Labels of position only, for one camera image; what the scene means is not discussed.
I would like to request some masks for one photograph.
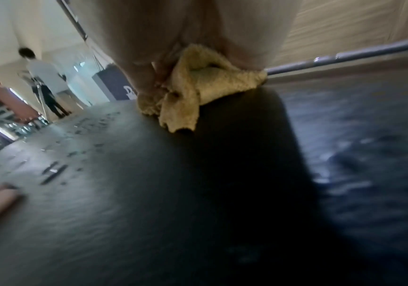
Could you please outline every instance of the wood grain surface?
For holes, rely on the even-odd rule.
[[[280,65],[408,39],[408,0],[304,0]]]

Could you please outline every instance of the ceiling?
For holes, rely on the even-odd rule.
[[[36,12],[33,13],[32,7],[39,8],[38,15],[34,15]],[[55,0],[0,0],[0,65],[20,59],[17,50],[20,46],[29,46],[23,40],[26,37],[30,42],[38,41],[41,52],[83,42]]]

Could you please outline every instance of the skin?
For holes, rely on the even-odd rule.
[[[301,0],[71,0],[88,35],[143,97],[162,82],[190,43],[213,48],[242,69],[269,66]]]

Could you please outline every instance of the folded cloth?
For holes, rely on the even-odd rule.
[[[199,106],[226,95],[255,89],[266,78],[265,71],[241,70],[220,53],[192,44],[183,51],[171,73],[167,84],[169,92],[164,98],[152,100],[154,106],[147,108],[151,110],[161,105],[160,125],[171,133],[179,129],[194,131]]]

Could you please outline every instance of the white shirt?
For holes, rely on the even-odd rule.
[[[69,89],[52,64],[33,59],[28,62],[26,68],[34,77],[40,78],[55,95]]]

